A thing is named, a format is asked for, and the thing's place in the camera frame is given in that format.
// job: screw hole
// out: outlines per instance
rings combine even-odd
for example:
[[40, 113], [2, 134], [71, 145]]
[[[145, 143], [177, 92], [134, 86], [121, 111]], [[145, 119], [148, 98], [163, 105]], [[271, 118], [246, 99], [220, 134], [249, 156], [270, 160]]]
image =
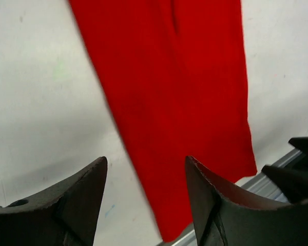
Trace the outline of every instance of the screw hole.
[[8, 205], [8, 207], [18, 207], [18, 206], [25, 205], [28, 203], [29, 203], [28, 199], [21, 199], [21, 200], [15, 201], [12, 204]]

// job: white table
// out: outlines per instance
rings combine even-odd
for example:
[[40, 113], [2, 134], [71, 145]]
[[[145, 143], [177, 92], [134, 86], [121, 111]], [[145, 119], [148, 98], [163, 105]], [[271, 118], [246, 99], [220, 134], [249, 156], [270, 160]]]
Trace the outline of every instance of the white table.
[[[243, 22], [260, 169], [290, 150], [291, 136], [308, 135], [308, 0], [243, 0]], [[0, 0], [0, 205], [103, 155], [109, 168], [94, 245], [158, 244], [68, 3]]]

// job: red towel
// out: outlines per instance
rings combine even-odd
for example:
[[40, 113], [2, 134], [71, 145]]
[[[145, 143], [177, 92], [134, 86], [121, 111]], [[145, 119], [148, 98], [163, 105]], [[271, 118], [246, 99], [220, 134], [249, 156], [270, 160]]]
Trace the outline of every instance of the red towel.
[[191, 223], [184, 158], [256, 174], [240, 0], [70, 0], [164, 241]]

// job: red fabric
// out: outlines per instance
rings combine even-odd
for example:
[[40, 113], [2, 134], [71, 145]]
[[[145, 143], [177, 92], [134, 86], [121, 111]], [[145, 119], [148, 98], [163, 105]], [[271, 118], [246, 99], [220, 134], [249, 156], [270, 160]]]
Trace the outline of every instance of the red fabric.
[[70, 0], [164, 241], [191, 223], [184, 158], [256, 174], [240, 0]]

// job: black mechanical part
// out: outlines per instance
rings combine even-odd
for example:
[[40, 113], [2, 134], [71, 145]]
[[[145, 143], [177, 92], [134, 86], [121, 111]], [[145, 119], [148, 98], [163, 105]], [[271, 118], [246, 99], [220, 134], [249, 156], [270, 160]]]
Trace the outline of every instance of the black mechanical part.
[[0, 207], [0, 246], [91, 246], [107, 174], [100, 157], [76, 174]]
[[185, 170], [199, 246], [308, 245], [308, 199], [290, 204], [255, 195], [193, 157], [186, 158]]

